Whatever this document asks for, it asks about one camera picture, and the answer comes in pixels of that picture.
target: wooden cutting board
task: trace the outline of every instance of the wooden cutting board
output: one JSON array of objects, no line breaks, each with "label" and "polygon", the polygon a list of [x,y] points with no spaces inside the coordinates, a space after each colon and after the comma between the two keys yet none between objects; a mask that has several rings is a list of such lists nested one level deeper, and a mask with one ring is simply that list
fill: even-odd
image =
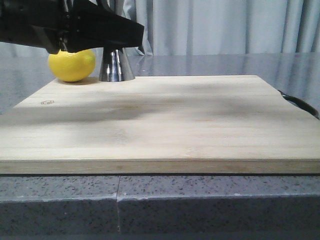
[{"label": "wooden cutting board", "polygon": [[251,75],[54,80],[0,136],[0,174],[320,173],[320,121]]}]

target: gray countertop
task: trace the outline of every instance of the gray countertop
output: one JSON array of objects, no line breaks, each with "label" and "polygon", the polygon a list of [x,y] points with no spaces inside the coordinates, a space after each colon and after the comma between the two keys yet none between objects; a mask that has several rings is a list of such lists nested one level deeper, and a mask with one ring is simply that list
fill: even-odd
[{"label": "gray countertop", "polygon": [[[129,60],[136,76],[258,75],[320,111],[320,53]],[[0,56],[0,61],[0,114],[54,78],[46,57]],[[99,66],[93,76],[98,76]],[[0,206],[0,236],[7,237],[295,230],[319,234],[320,176],[2,175]]]}]

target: lemon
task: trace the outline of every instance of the lemon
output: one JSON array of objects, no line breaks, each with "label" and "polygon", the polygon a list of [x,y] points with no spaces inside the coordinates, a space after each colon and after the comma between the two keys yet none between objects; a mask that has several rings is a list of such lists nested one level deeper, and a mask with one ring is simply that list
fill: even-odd
[{"label": "lemon", "polygon": [[59,51],[50,54],[48,65],[51,72],[65,82],[76,82],[88,77],[95,69],[96,56],[91,49],[70,53]]}]

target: black handle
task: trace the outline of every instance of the black handle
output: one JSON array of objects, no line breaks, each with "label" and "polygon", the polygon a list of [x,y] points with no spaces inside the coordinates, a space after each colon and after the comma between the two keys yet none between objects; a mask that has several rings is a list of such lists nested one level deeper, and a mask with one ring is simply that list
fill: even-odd
[{"label": "black handle", "polygon": [[282,97],[289,101],[294,103],[295,105],[297,105],[299,108],[301,108],[302,110],[307,111],[308,113],[310,113],[312,116],[314,116],[316,119],[319,119],[319,113],[318,111],[312,107],[311,105],[309,105],[308,103],[306,103],[305,101],[301,100],[300,98],[294,97],[294,96],[290,96],[285,94],[284,92],[278,90]]}]

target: white curtain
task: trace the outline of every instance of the white curtain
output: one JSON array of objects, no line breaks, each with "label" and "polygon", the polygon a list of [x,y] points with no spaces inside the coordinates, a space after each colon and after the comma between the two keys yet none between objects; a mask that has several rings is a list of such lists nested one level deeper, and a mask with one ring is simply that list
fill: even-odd
[{"label": "white curtain", "polygon": [[[129,55],[320,52],[320,0],[124,0],[123,16],[145,26]],[[0,43],[0,55],[46,54]]]}]

